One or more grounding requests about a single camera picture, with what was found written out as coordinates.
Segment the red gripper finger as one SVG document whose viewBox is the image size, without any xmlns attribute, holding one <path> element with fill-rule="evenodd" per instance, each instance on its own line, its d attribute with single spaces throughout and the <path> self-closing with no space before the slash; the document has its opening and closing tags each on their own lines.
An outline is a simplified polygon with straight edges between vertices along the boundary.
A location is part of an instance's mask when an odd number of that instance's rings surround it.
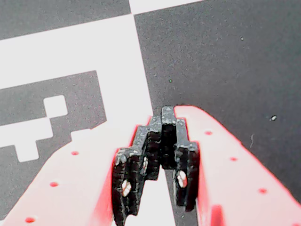
<svg viewBox="0 0 301 226">
<path fill-rule="evenodd" d="M 122 226 L 157 174 L 161 119 L 105 122 L 55 151 L 5 217 L 5 226 Z"/>
<path fill-rule="evenodd" d="M 214 117 L 176 106 L 188 137 L 200 148 L 200 226 L 298 226 L 301 206 L 289 190 Z"/>
</svg>

